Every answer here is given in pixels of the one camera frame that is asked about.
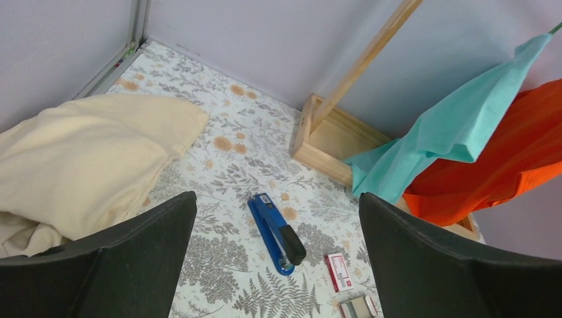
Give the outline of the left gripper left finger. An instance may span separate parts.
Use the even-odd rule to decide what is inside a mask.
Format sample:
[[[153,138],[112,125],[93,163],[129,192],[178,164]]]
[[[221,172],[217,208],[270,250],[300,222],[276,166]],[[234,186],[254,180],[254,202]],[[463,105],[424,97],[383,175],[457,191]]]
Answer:
[[[1,260],[2,317],[167,317],[197,213],[181,193],[128,221]]]

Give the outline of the red white staples box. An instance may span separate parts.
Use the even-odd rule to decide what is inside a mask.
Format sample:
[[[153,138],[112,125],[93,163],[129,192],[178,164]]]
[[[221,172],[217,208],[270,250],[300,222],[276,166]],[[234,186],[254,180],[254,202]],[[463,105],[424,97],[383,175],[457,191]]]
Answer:
[[[343,254],[327,254],[324,256],[324,259],[327,264],[335,292],[339,293],[352,290],[354,285]]]

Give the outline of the blue stapler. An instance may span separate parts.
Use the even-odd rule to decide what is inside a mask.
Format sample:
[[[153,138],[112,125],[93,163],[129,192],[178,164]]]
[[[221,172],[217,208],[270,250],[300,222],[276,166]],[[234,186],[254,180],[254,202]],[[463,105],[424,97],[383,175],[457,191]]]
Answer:
[[[292,275],[307,256],[299,236],[266,193],[252,196],[247,204],[275,269],[282,276]]]

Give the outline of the staples box tray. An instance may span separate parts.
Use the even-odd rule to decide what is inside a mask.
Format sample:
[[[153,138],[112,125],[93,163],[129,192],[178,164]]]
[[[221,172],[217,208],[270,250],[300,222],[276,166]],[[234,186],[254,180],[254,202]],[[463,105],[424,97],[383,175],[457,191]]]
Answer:
[[[340,310],[344,318],[378,317],[378,309],[369,295],[356,297],[341,303]]]

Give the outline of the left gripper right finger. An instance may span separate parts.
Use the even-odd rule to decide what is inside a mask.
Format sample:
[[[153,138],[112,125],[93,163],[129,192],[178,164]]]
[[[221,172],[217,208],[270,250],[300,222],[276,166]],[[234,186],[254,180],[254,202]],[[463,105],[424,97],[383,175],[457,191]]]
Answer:
[[[560,317],[561,262],[494,248],[364,193],[359,217],[385,317]]]

